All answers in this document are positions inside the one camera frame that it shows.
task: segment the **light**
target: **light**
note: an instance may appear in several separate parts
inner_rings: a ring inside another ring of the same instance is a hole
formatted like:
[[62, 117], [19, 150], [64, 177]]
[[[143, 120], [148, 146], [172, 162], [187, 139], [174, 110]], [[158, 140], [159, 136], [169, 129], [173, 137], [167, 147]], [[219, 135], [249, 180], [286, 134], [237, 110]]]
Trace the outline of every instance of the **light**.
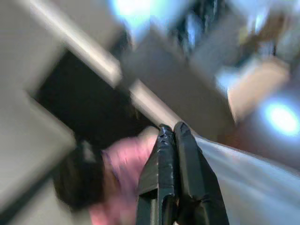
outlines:
[[255, 33], [258, 34], [264, 26], [266, 25], [266, 22], [269, 17], [269, 12], [267, 10], [263, 10], [260, 14], [256, 16], [255, 19]]
[[267, 118], [282, 134], [294, 136], [299, 133], [299, 120], [295, 113], [285, 105], [269, 105]]
[[150, 11], [153, 0], [113, 0], [116, 13], [120, 16], [143, 15]]
[[239, 80], [238, 72], [231, 68], [223, 68], [216, 78], [217, 87], [225, 95], [227, 95], [227, 90]]
[[156, 0], [111, 0], [113, 13], [125, 21], [130, 30], [145, 24], [153, 14]]

